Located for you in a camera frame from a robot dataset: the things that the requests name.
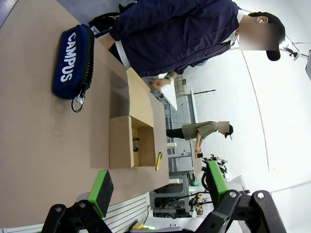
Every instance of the navy jacket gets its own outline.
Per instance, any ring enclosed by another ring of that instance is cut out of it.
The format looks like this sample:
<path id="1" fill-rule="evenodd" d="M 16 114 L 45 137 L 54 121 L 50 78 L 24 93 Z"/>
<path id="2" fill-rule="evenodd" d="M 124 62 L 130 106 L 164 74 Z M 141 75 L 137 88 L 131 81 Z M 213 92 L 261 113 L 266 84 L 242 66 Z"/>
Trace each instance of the navy jacket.
<path id="1" fill-rule="evenodd" d="M 238 26 L 232 0 L 140 0 L 121 14 L 111 36 L 121 40 L 139 76 L 156 76 L 229 50 L 223 43 Z"/>

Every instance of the open cardboard box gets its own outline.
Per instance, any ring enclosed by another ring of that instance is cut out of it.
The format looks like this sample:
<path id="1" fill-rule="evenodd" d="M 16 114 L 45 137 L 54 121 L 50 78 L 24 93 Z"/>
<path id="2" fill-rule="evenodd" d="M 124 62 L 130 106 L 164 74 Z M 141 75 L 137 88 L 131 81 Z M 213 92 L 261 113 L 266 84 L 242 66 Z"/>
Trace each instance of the open cardboard box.
<path id="1" fill-rule="evenodd" d="M 156 166 L 150 89 L 132 68 L 128 69 L 127 78 L 129 113 L 109 120 L 110 169 Z"/>

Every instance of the black cap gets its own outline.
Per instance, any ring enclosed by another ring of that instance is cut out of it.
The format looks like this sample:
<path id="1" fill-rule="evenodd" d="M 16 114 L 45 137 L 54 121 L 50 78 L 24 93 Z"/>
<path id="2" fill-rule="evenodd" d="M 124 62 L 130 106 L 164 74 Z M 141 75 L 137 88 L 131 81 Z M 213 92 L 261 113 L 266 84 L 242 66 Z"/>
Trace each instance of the black cap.
<path id="1" fill-rule="evenodd" d="M 276 17 L 276 16 L 274 16 L 268 12 L 254 12 L 254 13 L 250 13 L 249 16 L 251 16 L 251 17 L 265 16 L 268 18 L 268 23 L 275 24 L 277 31 L 275 31 L 275 34 L 274 34 L 274 36 L 276 37 L 276 40 L 275 40 L 275 42 L 273 42 L 273 43 L 275 43 L 275 45 L 273 45 L 273 46 L 278 48 L 279 45 L 285 40 L 285 27 L 278 17 Z M 267 57 L 269 58 L 270 61 L 274 62 L 274 61 L 277 61 L 281 58 L 281 54 L 280 54 L 279 49 L 269 50 L 269 51 L 266 51 L 266 53 L 267 53 Z"/>
<path id="2" fill-rule="evenodd" d="M 233 133 L 233 127 L 232 125 L 229 125 L 229 132 L 225 133 L 225 138 L 227 138 L 228 136 L 231 137 L 232 133 Z"/>

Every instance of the white slatted panel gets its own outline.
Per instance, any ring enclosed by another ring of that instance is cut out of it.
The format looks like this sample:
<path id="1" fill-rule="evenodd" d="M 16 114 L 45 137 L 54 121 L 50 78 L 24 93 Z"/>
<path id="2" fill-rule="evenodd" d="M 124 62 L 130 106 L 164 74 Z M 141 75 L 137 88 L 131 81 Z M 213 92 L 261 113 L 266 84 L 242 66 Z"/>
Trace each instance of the white slatted panel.
<path id="1" fill-rule="evenodd" d="M 150 204 L 149 193 L 139 197 L 109 206 L 105 223 L 111 229 L 112 233 L 123 233 L 137 219 L 143 221 L 147 216 L 147 206 Z M 39 233 L 43 224 L 27 227 L 0 229 L 0 233 Z"/>

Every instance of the bolt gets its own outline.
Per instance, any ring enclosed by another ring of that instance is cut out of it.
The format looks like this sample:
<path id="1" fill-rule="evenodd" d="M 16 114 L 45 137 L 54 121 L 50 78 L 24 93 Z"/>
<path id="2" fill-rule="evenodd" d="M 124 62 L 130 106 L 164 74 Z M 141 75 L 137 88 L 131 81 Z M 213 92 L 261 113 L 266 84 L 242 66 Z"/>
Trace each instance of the bolt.
<path id="1" fill-rule="evenodd" d="M 231 192 L 229 193 L 230 197 L 235 198 L 237 196 L 237 194 L 235 192 Z"/>
<path id="2" fill-rule="evenodd" d="M 258 193 L 257 197 L 260 198 L 260 199 L 263 199 L 264 198 L 264 194 L 263 193 Z"/>

